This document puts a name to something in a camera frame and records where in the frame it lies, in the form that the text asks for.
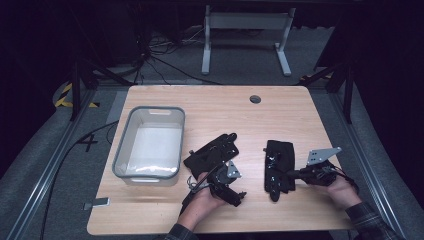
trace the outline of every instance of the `person's left hand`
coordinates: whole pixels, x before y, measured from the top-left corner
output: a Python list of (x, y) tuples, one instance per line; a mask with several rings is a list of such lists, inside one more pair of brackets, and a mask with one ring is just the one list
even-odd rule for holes
[[(199, 180), (206, 176), (206, 172), (199, 175)], [(205, 219), (213, 210), (225, 205), (226, 202), (212, 196), (209, 187), (197, 192), (187, 208), (178, 218), (177, 223), (193, 231), (199, 222)]]

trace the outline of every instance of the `black pad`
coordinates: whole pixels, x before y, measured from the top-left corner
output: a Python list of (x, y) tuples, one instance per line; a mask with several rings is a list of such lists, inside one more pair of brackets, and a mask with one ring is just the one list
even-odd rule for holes
[(234, 141), (237, 134), (222, 134), (197, 150), (184, 160), (184, 165), (197, 179), (202, 172), (210, 172), (215, 167), (227, 162), (239, 154)]
[(277, 202), (280, 192), (296, 190), (294, 179), (287, 175), (294, 170), (294, 148), (290, 142), (268, 140), (265, 152), (264, 187), (272, 201)]

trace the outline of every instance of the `hazard stripe tape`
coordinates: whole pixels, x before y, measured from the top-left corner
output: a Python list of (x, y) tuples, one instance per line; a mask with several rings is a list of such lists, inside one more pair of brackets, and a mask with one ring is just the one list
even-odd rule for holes
[[(72, 102), (65, 102), (66, 96), (68, 96), (69, 91), (72, 89), (72, 83), (68, 83), (68, 85), (65, 86), (62, 93), (60, 94), (59, 100), (56, 101), (55, 106), (56, 107), (73, 107)], [(92, 102), (90, 103), (89, 107), (95, 108), (100, 107), (100, 103), (98, 102)]]

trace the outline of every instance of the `white metal frame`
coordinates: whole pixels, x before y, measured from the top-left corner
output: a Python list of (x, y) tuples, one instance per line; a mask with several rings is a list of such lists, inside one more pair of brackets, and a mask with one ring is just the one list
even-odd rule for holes
[(203, 51), (202, 74), (209, 74), (211, 58), (210, 31), (212, 28), (220, 29), (269, 29), (283, 32), (281, 41), (275, 43), (275, 49), (280, 60), (284, 76), (290, 76), (291, 71), (284, 53), (284, 46), (293, 22), (295, 8), (288, 13), (223, 13), (211, 12), (206, 6), (205, 13), (205, 48)]

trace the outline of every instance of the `wooden table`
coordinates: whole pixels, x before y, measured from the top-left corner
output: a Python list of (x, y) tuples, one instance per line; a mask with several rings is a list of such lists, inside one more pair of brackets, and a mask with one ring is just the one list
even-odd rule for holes
[[(259, 104), (249, 98), (257, 95)], [(96, 207), (88, 232), (105, 234), (167, 233), (177, 221), (189, 192), (190, 171), (181, 162), (172, 187), (129, 186), (112, 173), (112, 163), (128, 114), (136, 106), (176, 106), (186, 114), (182, 157), (223, 133), (237, 133), (240, 154), (233, 161), (243, 177), (231, 184), (247, 192), (238, 207), (227, 205), (200, 223), (196, 232), (260, 232), (352, 228), (331, 199), (296, 180), (296, 191), (281, 193), (277, 203), (264, 191), (267, 140), (294, 144), (296, 169), (306, 166), (312, 149), (333, 147), (308, 90), (277, 86), (136, 86), (131, 87), (116, 130), (97, 198), (110, 205)], [(339, 165), (335, 156), (330, 161)]]

